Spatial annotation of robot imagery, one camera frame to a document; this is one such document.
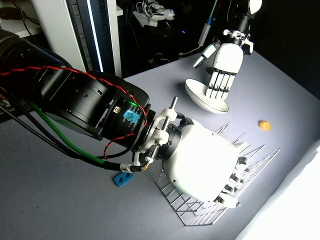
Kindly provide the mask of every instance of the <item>blue plastic clip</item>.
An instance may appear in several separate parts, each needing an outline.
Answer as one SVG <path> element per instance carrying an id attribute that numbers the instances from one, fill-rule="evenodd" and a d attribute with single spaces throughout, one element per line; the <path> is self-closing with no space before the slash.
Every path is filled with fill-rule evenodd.
<path id="1" fill-rule="evenodd" d="M 122 187 L 122 185 L 132 179 L 133 176 L 132 173 L 121 172 L 113 178 L 113 181 L 118 187 Z"/>

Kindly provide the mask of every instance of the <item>robotic hand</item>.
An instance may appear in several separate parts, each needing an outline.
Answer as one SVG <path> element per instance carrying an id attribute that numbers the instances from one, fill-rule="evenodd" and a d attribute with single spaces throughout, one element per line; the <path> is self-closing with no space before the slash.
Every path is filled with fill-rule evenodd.
<path id="1" fill-rule="evenodd" d="M 137 86 L 111 74 L 71 68 L 60 56 L 4 30 L 0 30 L 0 93 L 49 138 L 41 139 L 67 156 L 124 173 L 143 172 L 154 160 L 162 160 L 164 171 L 177 189 L 204 202 L 237 205 L 238 200 L 228 195 L 225 186 L 235 179 L 238 182 L 239 169 L 246 169 L 239 158 L 243 145 L 230 143 L 219 133 L 177 114 L 177 97 L 155 118 L 148 94 Z M 23 110 L 21 100 L 65 145 Z M 2 106 L 0 110 L 10 114 Z M 74 146 L 47 116 L 99 141 L 109 139 L 104 155 L 92 156 Z M 170 123 L 177 118 L 181 119 L 179 126 Z M 107 154 L 112 142 L 126 150 Z M 129 151 L 133 154 L 132 164 L 110 161 Z"/>
<path id="2" fill-rule="evenodd" d="M 165 9 L 155 0 L 143 0 L 141 6 L 143 12 L 137 12 L 137 9 L 133 14 L 142 27 L 145 25 L 157 27 L 158 21 L 175 19 L 175 13 L 172 9 Z"/>
<path id="3" fill-rule="evenodd" d="M 223 35 L 227 36 L 226 42 L 222 45 L 219 42 L 210 44 L 193 65 L 194 68 L 199 67 L 217 51 L 208 86 L 193 79 L 185 82 L 188 94 L 201 108 L 217 114 L 229 110 L 225 100 L 240 70 L 244 54 L 249 55 L 254 50 L 254 44 L 249 40 L 249 28 L 261 5 L 262 0 L 238 0 L 231 19 L 231 30 L 223 31 Z"/>

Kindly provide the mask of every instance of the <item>orange object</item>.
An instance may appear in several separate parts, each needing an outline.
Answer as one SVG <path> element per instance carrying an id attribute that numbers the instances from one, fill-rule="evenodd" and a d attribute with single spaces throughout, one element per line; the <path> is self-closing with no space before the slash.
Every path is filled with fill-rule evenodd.
<path id="1" fill-rule="evenodd" d="M 270 123 L 267 121 L 259 121 L 258 125 L 263 131 L 269 131 L 271 128 Z"/>

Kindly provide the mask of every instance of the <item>led light strip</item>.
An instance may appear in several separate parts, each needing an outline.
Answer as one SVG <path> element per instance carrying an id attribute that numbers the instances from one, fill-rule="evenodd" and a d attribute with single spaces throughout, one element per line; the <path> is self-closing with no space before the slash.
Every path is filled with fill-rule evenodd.
<path id="1" fill-rule="evenodd" d="M 92 28 L 93 39 L 94 39 L 94 45 L 95 45 L 95 49 L 96 49 L 96 54 L 98 55 L 100 71 L 103 72 L 104 68 L 102 67 L 102 61 L 101 61 L 101 56 L 100 56 L 100 50 L 99 50 L 99 45 L 98 45 L 98 40 L 97 40 L 97 35 L 96 35 L 95 22 L 94 22 L 94 17 L 92 15 L 90 0 L 86 0 L 86 4 L 88 5 L 89 17 L 90 17 L 91 28 Z"/>

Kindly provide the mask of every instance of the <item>green cable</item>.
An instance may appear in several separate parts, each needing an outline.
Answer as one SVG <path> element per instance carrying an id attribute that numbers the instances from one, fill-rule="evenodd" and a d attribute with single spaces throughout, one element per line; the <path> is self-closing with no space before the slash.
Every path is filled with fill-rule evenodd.
<path id="1" fill-rule="evenodd" d="M 217 0 L 215 0 L 215 2 L 214 2 L 214 5 L 213 5 L 213 8 L 212 8 L 212 10 L 211 10 L 211 13 L 210 13 L 209 18 L 212 18 L 212 15 L 214 14 L 214 11 L 215 11 L 215 8 L 216 8 L 216 5 L 217 5 Z"/>
<path id="2" fill-rule="evenodd" d="M 69 141 L 69 139 L 60 131 L 59 128 L 57 128 L 57 126 L 45 115 L 45 113 L 39 107 L 37 107 L 34 103 L 29 102 L 27 100 L 26 100 L 26 102 L 46 122 L 46 124 L 48 124 L 49 127 L 52 128 L 52 130 L 59 136 L 59 138 L 61 138 L 61 140 L 69 148 L 71 148 L 73 151 L 77 152 L 78 154 L 80 154 L 88 159 L 91 159 L 92 161 L 96 162 L 97 164 L 102 165 L 105 162 L 105 160 L 97 158 L 97 157 L 91 155 L 90 153 L 87 153 L 87 152 L 83 151 L 82 149 L 78 148 L 77 146 L 75 146 L 72 142 Z"/>

